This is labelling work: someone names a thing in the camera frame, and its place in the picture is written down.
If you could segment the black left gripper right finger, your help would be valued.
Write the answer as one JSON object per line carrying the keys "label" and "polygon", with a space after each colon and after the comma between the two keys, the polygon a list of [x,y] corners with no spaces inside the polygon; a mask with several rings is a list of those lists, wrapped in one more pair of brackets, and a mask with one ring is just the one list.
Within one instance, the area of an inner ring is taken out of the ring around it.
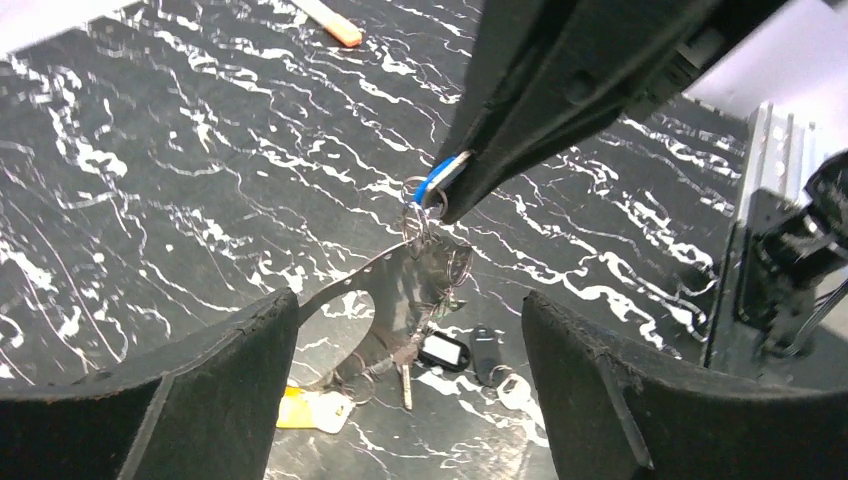
{"label": "black left gripper right finger", "polygon": [[540,292],[522,333],[561,479],[843,479],[847,394],[675,359]]}

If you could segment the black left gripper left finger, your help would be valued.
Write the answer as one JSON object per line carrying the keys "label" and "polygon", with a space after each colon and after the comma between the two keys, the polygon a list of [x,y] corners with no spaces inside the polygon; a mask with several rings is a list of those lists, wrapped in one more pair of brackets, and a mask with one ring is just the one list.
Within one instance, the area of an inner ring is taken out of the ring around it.
{"label": "black left gripper left finger", "polygon": [[2,477],[262,478],[298,314],[280,289],[75,382],[4,393]]}

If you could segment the blue key tag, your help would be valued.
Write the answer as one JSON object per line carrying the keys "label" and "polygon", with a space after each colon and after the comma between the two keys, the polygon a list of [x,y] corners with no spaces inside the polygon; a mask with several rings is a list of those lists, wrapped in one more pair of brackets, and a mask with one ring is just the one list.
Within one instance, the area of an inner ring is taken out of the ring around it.
{"label": "blue key tag", "polygon": [[471,156],[472,152],[466,150],[445,159],[433,168],[426,179],[416,189],[413,197],[414,202],[424,207],[429,202],[428,197],[431,194],[435,193],[438,189],[448,187],[463,172]]}

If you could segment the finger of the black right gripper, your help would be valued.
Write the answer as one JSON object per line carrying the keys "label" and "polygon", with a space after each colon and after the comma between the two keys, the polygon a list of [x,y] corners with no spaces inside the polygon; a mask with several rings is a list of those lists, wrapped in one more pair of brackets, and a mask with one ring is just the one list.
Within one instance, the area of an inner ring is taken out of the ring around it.
{"label": "finger of the black right gripper", "polygon": [[777,1],[487,1],[440,149],[466,154],[440,191],[457,222],[507,180],[686,90]]}
{"label": "finger of the black right gripper", "polygon": [[594,1],[487,1],[437,160],[532,166],[594,135]]}

